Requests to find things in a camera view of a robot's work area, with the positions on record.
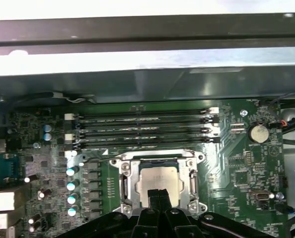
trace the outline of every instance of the motherboard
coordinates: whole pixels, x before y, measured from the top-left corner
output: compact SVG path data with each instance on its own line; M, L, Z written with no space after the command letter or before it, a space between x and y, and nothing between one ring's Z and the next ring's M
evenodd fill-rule
M257 99L19 109L0 151L0 197L14 193L13 206L0 213L20 219L0 237L53 238L111 211L130 216L147 190L166 188L192 216L282 238L288 182L269 110Z

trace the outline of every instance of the black ram slot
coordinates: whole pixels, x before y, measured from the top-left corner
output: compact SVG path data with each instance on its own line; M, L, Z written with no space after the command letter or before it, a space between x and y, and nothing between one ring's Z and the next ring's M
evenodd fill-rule
M88 136L144 136L144 135L158 135L158 134L175 134L175 133L200 133L207 134L211 133L212 130L208 127L190 127L185 129L180 128L163 128L163 129L149 129L149 130L114 130L108 128L105 130L80 130L82 135Z
M80 118L84 119L98 119L98 118L111 118L111 117L137 117L137 116L186 116L186 115L206 115L210 113L209 109L200 109L200 110L184 110L184 111L160 111L160 112L128 112L128 113L112 113L112 114L96 114L96 115L84 115L80 116Z
M133 141L124 141L124 142L96 142L96 143L82 143L80 146L82 149L93 149L93 148L102 148L102 147L118 147L118 146L127 146L127 147L135 147L135 146L153 146L157 144L169 144L169 143L220 143L219 137L197 137L197 138L178 138L178 139L158 139L153 141L137 141L136 143Z
M158 139L172 139L172 138L191 138L191 137L198 137L198 134L200 133L168 133L168 134L153 134L153 135L135 135L135 136L114 136L114 137L108 137L108 136L86 136L85 138L81 138L79 140L79 143L86 143L86 142L111 142L111 141L134 141L134 140L158 140Z
M161 121L161 120L156 120L156 121L150 121L150 120L145 120L145 121L105 121L105 122L89 122L85 123L84 121L80 121L79 123L81 124L80 129L86 129L91 126L156 126L156 125L176 125L176 124L188 124L188 125L197 125L197 124L207 124L207 123L219 123L219 118L218 117L212 117L212 118L199 118L196 120L181 120L180 122L173 123L174 121Z

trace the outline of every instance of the cpu socket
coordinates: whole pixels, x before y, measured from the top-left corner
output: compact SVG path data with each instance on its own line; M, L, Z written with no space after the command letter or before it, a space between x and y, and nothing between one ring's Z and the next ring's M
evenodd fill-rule
M148 190L167 189L172 207L188 210L193 216L207 211L199 201L197 165L205 160L201 152L175 149L127 152L110 165L119 169L120 211L148 207Z

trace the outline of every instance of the green circuit board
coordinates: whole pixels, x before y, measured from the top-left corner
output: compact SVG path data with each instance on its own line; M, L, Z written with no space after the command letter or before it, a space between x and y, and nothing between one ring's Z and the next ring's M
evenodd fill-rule
M220 143L199 143L183 140L176 143L171 135L164 143L149 143L146 147L102 146L92 149L80 148L79 159L74 161L65 158L64 135L76 129L66 128L64 115L123 115L137 111L176 112L193 111L204 108L219 107ZM20 109L10 115L9 120L15 125L16 133L9 135L6 149L9 154L16 154L21 161L26 175L38 174L40 179L32 183L32 194L36 194L26 204L26 220L23 222L24 237L55 237L67 230L80 226L93 217L90 215L88 185L91 179L89 172L93 168L84 166L76 177L81 181L80 210L74 217L67 215L70 207L67 204L66 184L71 178L66 175L67 163L71 166L83 161L82 157L111 158L131 150L158 150L188 148L206 155L205 161L198 165L199 197L207 204L209 211L235 219L238 222L266 232L275 237L284 237L283 223L288 216L277 212L274 208L276 199L268 199L263 204L258 203L251 194L253 190L267 190L273 194L281 192L286 198L284 155L282 130L268 128L268 140L264 143L254 143L248 136L248 130L255 123L269 125L274 118L266 106L259 105L256 99L239 100L206 100L165 103L127 103L90 106L68 106L51 108ZM50 125L51 139L45 140L44 125ZM100 207L96 216L108 213L120 206L119 171L109 162L101 162L98 168ZM44 200L37 199L41 188L49 188L52 194ZM39 213L49 213L53 223L46 231L34 234L28 232L27 219Z

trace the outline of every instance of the capacitor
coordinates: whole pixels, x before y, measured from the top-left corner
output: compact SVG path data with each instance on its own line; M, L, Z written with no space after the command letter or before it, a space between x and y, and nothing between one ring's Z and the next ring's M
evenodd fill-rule
M35 214L28 220L28 224L33 225L35 222L37 222L41 218L40 214Z
M78 198L79 198L79 195L77 193L73 193L67 198L67 203L69 203L70 205L73 205L76 203Z
M69 191L74 191L74 189L75 189L76 187L78 187L79 184L80 184L80 182L79 182L78 180L73 180L73 181L67 183L67 189L68 189Z
M76 215L78 211L79 211L79 207L77 205L74 205L70 209L68 209L68 215L73 217L74 215Z
M79 171L79 166L73 166L66 170L66 174L68 176L73 176L74 174L78 173L78 171Z
M15 133L17 133L17 130L15 128L10 128L7 130L7 133L8 134L15 134Z
M269 130L267 127L261 124L257 124L252 126L249 129L249 138L254 142L254 143L259 143L262 144L266 142L269 139Z
M48 132L51 132L53 130L53 128L51 125L44 125L43 130L44 130L44 132L48 133Z
M40 226L41 226L40 221L35 222L33 225L29 227L29 232L31 233L35 232Z
M284 194L281 192L277 192L276 199L277 200L283 200L285 198Z
M45 133L43 138L44 138L45 141L50 141L52 139L52 135L49 134L49 133Z
M30 176L24 178L24 182L26 182L26 183L29 183L29 182L32 182L35 180L38 180L37 175L30 175Z
M45 198L45 197L49 196L50 194L52 194L52 191L50 189L47 189L47 190L44 190L44 191L40 191L38 196L40 198Z
M35 142L35 143L33 144L33 148L34 148L34 149L39 149L40 147L41 147L41 145L40 145L39 142Z
M274 199L274 198L275 198L275 194L272 193L272 192L269 192L269 198L270 198L270 199Z

